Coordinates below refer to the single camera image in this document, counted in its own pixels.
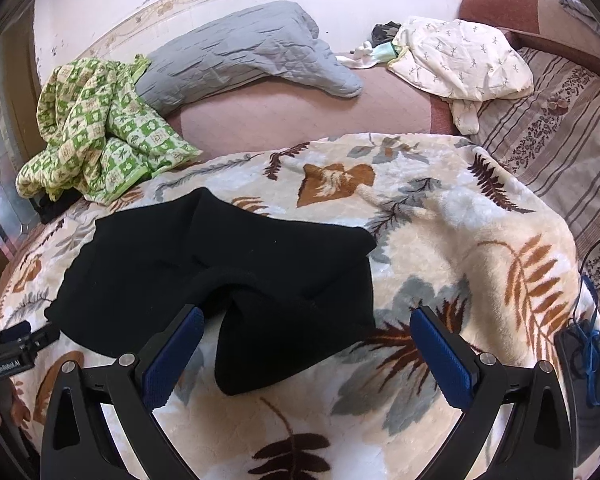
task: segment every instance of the blue gripper pad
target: blue gripper pad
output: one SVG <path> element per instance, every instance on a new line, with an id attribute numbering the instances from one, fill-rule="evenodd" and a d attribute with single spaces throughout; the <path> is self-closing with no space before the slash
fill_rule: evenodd
<path id="1" fill-rule="evenodd" d="M 469 372 L 423 311 L 416 309 L 411 313 L 409 326 L 411 338 L 438 382 L 446 402 L 454 408 L 467 410 L 474 398 Z"/>
<path id="2" fill-rule="evenodd" d="M 149 410 L 167 403 L 204 331 L 205 316 L 198 307 L 194 307 L 145 370 L 142 375 L 142 402 Z"/>

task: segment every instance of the green patterned cloth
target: green patterned cloth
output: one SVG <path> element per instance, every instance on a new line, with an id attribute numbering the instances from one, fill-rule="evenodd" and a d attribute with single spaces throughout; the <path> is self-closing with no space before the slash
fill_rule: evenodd
<path id="1" fill-rule="evenodd" d="M 149 63 L 140 55 L 132 64 L 85 58 L 53 71 L 38 102 L 47 146 L 20 170 L 20 196 L 45 189 L 57 200 L 75 187 L 108 205 L 138 180 L 201 153 L 136 94 Z"/>

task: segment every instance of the black cloth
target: black cloth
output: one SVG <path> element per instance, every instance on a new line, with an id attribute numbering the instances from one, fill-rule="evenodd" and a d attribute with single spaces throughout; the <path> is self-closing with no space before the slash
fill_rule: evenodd
<path id="1" fill-rule="evenodd" d="M 96 221 L 45 311 L 75 342 L 138 352 L 184 306 L 226 310 L 216 382 L 229 395 L 294 375 L 374 329 L 362 228 L 266 218 L 199 188 Z"/>
<path id="2" fill-rule="evenodd" d="M 72 187 L 71 189 L 65 189 L 56 202 L 53 202 L 47 193 L 44 194 L 39 203 L 36 203 L 32 198 L 29 201 L 33 209 L 38 213 L 38 216 L 40 216 L 40 221 L 43 224 L 49 224 L 78 202 L 81 197 L 82 194 L 80 191 Z"/>
<path id="3" fill-rule="evenodd" d="M 380 44 L 392 41 L 395 35 L 398 34 L 400 27 L 400 23 L 395 22 L 385 23 L 384 25 L 378 23 L 371 31 L 371 46 L 375 48 Z"/>

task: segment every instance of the white cloth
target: white cloth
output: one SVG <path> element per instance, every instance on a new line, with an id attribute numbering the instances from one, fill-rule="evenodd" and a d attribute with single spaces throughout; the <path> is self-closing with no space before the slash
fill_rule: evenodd
<path id="1" fill-rule="evenodd" d="M 410 16 L 392 43 L 401 51 L 388 69 L 416 88 L 449 100 L 454 124 L 465 135 L 478 132 L 480 102 L 517 99 L 534 90 L 525 61 L 489 25 Z"/>
<path id="2" fill-rule="evenodd" d="M 391 43 L 383 43 L 375 48 L 371 42 L 365 41 L 353 51 L 351 57 L 336 56 L 336 59 L 348 68 L 371 68 L 378 63 L 386 63 L 395 59 L 395 50 Z"/>
<path id="3" fill-rule="evenodd" d="M 600 22 L 580 0 L 558 0 L 567 14 L 579 19 L 600 36 Z"/>

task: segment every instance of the floral striped fabric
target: floral striped fabric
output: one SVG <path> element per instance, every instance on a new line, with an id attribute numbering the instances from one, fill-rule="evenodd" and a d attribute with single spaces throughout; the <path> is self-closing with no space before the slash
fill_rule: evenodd
<path id="1" fill-rule="evenodd" d="M 566 220 L 582 258 L 600 238 L 600 77 L 563 57 L 520 54 L 536 89 L 483 105 L 477 140 Z M 600 246 L 586 273 L 600 295 Z"/>

